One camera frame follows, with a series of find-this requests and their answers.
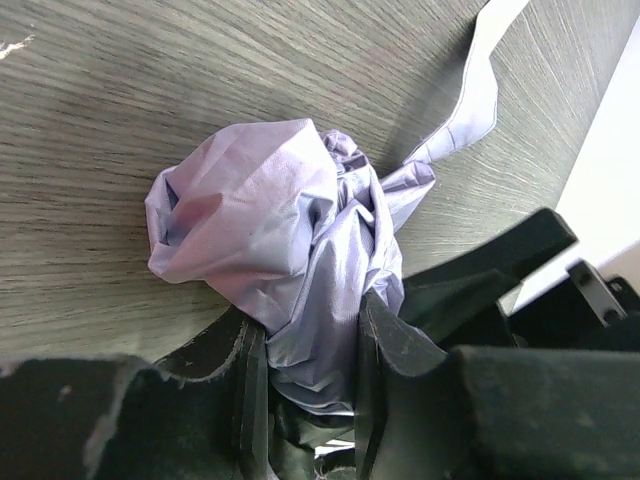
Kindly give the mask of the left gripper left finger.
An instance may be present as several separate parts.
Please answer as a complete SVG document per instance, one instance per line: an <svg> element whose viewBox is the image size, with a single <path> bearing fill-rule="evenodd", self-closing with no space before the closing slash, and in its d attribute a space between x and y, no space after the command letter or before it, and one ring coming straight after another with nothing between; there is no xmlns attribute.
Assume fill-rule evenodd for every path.
<svg viewBox="0 0 640 480"><path fill-rule="evenodd" d="M136 356L5 358L5 479L264 479L263 329L228 312L150 363Z"/></svg>

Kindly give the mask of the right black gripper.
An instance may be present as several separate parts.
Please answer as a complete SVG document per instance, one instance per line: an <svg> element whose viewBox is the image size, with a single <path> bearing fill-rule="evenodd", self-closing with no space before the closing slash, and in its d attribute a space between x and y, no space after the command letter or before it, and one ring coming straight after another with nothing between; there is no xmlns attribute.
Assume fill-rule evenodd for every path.
<svg viewBox="0 0 640 480"><path fill-rule="evenodd" d="M637 350L639 311L627 308L589 263L506 317L499 300L577 242L542 208L481 246L403 281L399 317L438 345Z"/></svg>

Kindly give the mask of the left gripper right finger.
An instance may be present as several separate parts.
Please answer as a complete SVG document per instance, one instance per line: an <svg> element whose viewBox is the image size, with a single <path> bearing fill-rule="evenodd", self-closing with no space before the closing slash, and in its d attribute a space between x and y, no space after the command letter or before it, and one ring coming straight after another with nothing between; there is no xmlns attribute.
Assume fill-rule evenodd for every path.
<svg viewBox="0 0 640 480"><path fill-rule="evenodd" d="M439 350L375 293L359 313L362 479L635 479L635 353Z"/></svg>

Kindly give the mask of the lavender folding umbrella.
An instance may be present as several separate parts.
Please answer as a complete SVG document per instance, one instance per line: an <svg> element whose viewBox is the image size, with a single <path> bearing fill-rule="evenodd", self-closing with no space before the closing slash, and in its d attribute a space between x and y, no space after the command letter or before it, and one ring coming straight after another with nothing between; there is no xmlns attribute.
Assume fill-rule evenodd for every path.
<svg viewBox="0 0 640 480"><path fill-rule="evenodd" d="M351 421L361 298L373 291L399 311L396 232L432 188L432 163L494 128L490 57L523 9L491 1L480 10L452 113L384 177L348 135L297 119L225 127L154 180L149 269L172 284L206 283L266 331L282 397L277 477L313 478L316 448Z"/></svg>

